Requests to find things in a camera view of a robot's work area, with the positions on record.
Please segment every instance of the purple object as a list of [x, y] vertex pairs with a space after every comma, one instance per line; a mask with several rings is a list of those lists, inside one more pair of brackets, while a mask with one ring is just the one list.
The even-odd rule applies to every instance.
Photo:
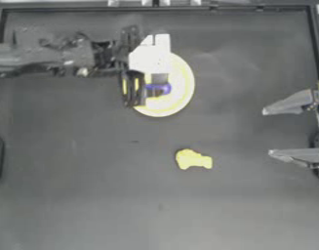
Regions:
[[168, 95], [173, 91], [173, 85], [170, 83], [166, 83], [166, 84], [154, 83], [154, 84], [146, 85], [146, 89], [151, 91], [162, 90], [163, 91], [162, 95]]

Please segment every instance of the yellow sponge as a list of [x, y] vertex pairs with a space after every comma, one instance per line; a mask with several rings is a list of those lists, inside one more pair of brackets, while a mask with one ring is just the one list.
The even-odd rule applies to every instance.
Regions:
[[191, 149], [183, 149], [177, 152], [177, 161], [181, 169], [186, 170], [190, 167], [213, 168], [213, 158], [203, 156]]

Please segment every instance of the metal frame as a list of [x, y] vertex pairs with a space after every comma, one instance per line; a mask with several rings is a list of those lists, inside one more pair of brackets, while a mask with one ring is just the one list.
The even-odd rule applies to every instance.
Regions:
[[170, 12], [170, 11], [211, 11], [211, 12], [305, 12], [306, 21], [310, 29], [310, 40], [315, 60], [317, 75], [319, 78], [319, 22], [317, 5], [295, 4], [261, 4], [261, 5], [233, 5], [221, 4], [211, 0], [132, 0], [123, 2], [120, 0], [106, 0], [94, 2], [42, 2], [42, 3], [0, 3], [0, 42], [3, 42], [6, 20], [10, 13], [15, 12]]

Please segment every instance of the yellow plate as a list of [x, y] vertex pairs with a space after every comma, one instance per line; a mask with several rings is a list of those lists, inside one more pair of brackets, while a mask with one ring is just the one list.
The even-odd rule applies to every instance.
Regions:
[[190, 102], [195, 81], [191, 68], [186, 61], [171, 53], [173, 72], [168, 75], [168, 82], [173, 86], [171, 93], [158, 98], [147, 98], [144, 106], [135, 106], [134, 109], [142, 114], [152, 117], [164, 117], [178, 113]]

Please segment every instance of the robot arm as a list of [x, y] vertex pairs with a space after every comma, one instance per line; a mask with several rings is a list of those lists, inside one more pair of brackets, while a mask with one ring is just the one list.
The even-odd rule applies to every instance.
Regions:
[[[11, 44], [0, 44], [0, 78], [36, 72], [56, 76], [119, 76], [126, 106], [146, 104], [147, 97], [167, 94], [170, 35], [144, 39], [135, 25], [122, 29], [119, 40], [92, 41], [83, 33], [56, 38], [38, 28], [14, 33]], [[144, 74], [159, 79], [150, 86]]]

